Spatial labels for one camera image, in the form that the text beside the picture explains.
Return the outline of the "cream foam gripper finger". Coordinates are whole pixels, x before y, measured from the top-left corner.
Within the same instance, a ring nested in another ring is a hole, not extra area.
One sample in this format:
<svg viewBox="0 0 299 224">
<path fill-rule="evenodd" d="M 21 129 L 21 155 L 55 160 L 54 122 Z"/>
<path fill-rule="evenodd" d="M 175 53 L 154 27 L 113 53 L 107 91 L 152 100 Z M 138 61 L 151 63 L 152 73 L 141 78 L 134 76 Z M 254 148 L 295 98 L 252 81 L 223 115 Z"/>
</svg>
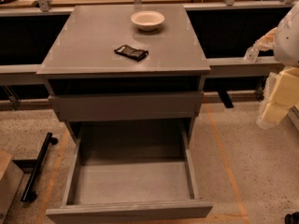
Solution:
<svg viewBox="0 0 299 224">
<path fill-rule="evenodd" d="M 273 128 L 299 103 L 299 68 L 285 67 L 278 74 L 270 73 L 263 91 L 257 125 Z"/>
</svg>

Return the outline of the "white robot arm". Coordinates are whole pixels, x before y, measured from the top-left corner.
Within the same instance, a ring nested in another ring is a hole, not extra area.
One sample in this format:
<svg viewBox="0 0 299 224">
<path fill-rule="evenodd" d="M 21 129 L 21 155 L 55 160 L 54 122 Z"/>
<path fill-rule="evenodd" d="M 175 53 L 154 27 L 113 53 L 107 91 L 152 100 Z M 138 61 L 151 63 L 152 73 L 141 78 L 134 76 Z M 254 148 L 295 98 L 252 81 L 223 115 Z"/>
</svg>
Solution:
<svg viewBox="0 0 299 224">
<path fill-rule="evenodd" d="M 266 81 L 257 124 L 260 128 L 268 129 L 279 125 L 299 102 L 299 2 L 277 28 L 262 36 L 253 47 L 257 50 L 273 50 L 275 60 L 285 66 Z"/>
</svg>

